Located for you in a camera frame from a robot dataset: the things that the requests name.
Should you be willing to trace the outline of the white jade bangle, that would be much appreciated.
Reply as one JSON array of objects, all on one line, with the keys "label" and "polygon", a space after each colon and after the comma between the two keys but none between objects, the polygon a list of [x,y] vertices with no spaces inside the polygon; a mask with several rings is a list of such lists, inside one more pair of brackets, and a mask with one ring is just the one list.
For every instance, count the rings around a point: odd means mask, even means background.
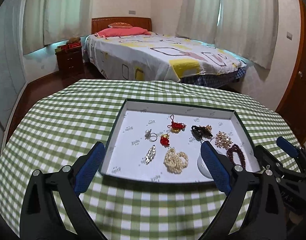
[{"label": "white jade bangle", "polygon": [[200,156],[197,160],[197,166],[201,174],[206,177],[206,181],[219,180],[220,178],[228,178],[227,171],[223,167],[221,160],[226,156],[208,145],[201,146]]}]

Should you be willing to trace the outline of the large pearl gold brooch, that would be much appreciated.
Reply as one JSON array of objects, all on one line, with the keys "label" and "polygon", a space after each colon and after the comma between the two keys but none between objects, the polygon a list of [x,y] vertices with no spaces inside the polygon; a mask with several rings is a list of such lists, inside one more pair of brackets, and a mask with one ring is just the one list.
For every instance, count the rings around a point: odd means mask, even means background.
[{"label": "large pearl gold brooch", "polygon": [[219,131],[215,137],[215,146],[218,148],[229,149],[233,144],[231,138],[225,132]]}]

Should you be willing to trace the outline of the silver rhinestone brooch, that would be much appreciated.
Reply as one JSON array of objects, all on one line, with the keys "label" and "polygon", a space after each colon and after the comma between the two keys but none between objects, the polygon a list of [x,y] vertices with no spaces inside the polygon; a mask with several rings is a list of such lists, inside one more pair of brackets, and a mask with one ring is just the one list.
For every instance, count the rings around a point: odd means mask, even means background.
[{"label": "silver rhinestone brooch", "polygon": [[156,145],[149,148],[147,154],[145,155],[145,164],[148,165],[156,155]]}]

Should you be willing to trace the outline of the red knot gold charm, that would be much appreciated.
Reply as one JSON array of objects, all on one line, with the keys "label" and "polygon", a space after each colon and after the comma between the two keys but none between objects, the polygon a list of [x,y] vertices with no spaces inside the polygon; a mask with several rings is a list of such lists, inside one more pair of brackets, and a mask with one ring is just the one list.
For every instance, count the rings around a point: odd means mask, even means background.
[{"label": "red knot gold charm", "polygon": [[170,116],[170,119],[171,119],[171,124],[169,124],[167,127],[170,129],[172,133],[179,133],[180,131],[185,131],[186,125],[181,122],[175,122],[173,114]]}]

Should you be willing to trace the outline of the red flower gold ornament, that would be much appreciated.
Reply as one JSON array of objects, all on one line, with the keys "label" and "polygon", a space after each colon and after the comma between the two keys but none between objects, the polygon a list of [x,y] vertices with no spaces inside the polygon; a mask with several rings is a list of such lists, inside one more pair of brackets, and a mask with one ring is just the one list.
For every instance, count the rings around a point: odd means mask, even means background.
[{"label": "red flower gold ornament", "polygon": [[169,134],[168,133],[161,135],[160,144],[164,147],[169,147],[170,146]]}]

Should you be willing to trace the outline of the green jewelry tray box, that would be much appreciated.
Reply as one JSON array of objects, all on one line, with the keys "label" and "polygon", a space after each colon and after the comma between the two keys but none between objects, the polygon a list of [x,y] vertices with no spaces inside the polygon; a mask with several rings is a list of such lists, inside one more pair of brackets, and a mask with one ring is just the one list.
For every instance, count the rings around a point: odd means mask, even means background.
[{"label": "green jewelry tray box", "polygon": [[[186,125],[185,131],[172,133],[167,127],[175,122]],[[254,157],[254,144],[236,111],[213,107],[184,105],[148,100],[126,99],[117,115],[107,141],[105,158],[99,169],[102,175],[120,179],[164,184],[210,183],[198,169],[201,142],[191,132],[192,126],[212,127],[212,135],[227,133],[245,158],[246,170],[260,171]],[[188,166],[172,174],[164,164],[168,148],[160,144],[162,134],[169,134],[170,147],[188,155]],[[156,145],[156,155],[145,164],[145,155]]]}]

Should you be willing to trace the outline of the brown wooden door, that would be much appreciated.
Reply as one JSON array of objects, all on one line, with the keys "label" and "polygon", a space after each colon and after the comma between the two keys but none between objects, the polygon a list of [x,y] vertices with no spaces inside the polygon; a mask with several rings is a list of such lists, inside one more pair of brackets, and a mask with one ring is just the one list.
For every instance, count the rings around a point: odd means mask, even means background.
[{"label": "brown wooden door", "polygon": [[295,67],[276,112],[290,126],[301,145],[306,142],[306,5],[299,0],[301,33]]}]

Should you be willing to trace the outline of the glass wardrobe door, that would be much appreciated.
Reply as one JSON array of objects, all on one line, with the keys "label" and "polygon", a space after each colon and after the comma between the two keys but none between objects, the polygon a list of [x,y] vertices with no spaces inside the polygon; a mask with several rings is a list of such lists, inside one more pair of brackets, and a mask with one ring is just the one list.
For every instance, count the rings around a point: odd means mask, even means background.
[{"label": "glass wardrobe door", "polygon": [[21,0],[4,0],[0,6],[0,125],[3,128],[25,84],[18,49],[20,5]]}]

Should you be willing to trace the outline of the bed with patterned sheet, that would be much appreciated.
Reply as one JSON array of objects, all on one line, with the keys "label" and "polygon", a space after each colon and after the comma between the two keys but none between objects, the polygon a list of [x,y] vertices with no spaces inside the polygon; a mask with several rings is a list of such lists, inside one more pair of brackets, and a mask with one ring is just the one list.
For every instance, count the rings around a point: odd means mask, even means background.
[{"label": "bed with patterned sheet", "polygon": [[220,88],[239,81],[247,59],[212,44],[152,33],[86,37],[84,59],[109,80],[175,81]]}]

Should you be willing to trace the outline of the dark wooden nightstand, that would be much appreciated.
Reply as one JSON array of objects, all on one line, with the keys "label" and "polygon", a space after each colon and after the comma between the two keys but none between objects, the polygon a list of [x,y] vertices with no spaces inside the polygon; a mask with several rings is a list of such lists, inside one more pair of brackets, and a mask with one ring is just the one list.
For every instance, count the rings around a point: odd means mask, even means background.
[{"label": "dark wooden nightstand", "polygon": [[55,49],[59,73],[62,78],[84,74],[81,46],[58,46]]}]

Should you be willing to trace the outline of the right white curtain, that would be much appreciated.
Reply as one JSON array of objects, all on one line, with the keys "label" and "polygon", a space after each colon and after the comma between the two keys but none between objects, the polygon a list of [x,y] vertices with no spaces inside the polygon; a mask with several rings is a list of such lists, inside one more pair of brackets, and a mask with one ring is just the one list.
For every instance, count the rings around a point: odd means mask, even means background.
[{"label": "right white curtain", "polygon": [[183,0],[176,35],[214,44],[269,69],[278,0]]}]

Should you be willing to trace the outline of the white curtain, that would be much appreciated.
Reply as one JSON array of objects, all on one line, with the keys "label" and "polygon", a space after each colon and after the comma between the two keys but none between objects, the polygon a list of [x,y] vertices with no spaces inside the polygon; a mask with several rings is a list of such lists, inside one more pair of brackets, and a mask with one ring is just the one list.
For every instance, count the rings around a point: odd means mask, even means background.
[{"label": "white curtain", "polygon": [[269,69],[278,0],[183,0],[176,35],[214,44]]},{"label": "white curtain", "polygon": [[24,55],[91,32],[92,0],[26,0],[23,15]]}]

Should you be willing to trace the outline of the red items on nightstand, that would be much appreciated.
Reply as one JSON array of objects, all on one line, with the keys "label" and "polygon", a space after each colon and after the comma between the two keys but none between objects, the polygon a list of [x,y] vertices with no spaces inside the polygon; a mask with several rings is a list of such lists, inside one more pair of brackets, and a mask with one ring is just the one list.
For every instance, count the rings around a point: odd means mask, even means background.
[{"label": "red items on nightstand", "polygon": [[72,37],[66,42],[66,44],[58,46],[55,49],[55,52],[58,53],[58,52],[61,52],[61,51],[67,51],[67,50],[77,48],[77,47],[80,47],[80,46],[81,46],[81,38]]}]

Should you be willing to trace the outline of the wooden headboard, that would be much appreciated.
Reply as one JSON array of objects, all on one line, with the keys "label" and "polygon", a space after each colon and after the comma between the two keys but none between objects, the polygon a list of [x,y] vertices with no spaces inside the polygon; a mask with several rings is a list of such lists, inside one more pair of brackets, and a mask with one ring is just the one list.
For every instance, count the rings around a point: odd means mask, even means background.
[{"label": "wooden headboard", "polygon": [[108,28],[110,25],[131,25],[152,31],[151,18],[145,17],[99,17],[91,20],[92,33],[97,33]]}]

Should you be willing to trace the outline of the left white curtain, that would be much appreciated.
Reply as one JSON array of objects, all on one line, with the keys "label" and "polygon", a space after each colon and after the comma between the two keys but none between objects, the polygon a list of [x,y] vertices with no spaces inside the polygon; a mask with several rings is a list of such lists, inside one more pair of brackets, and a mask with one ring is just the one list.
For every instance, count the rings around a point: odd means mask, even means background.
[{"label": "left white curtain", "polygon": [[26,0],[23,15],[24,55],[91,32],[92,0]]}]

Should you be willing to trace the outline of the orange small pillow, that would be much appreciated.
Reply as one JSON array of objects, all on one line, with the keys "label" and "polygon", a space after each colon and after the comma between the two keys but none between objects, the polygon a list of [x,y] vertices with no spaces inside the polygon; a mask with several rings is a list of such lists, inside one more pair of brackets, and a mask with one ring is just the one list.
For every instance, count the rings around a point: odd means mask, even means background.
[{"label": "orange small pillow", "polygon": [[114,22],[108,25],[109,28],[118,28],[118,29],[130,29],[133,26],[125,22]]}]

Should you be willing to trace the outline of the pink pillow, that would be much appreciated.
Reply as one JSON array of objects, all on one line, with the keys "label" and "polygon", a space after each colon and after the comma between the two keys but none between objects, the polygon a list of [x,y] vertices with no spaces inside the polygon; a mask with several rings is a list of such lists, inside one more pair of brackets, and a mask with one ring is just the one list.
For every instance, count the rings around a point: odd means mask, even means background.
[{"label": "pink pillow", "polygon": [[119,36],[136,36],[136,35],[151,35],[151,33],[141,27],[132,28],[106,28],[95,33],[98,37],[119,37]]}]

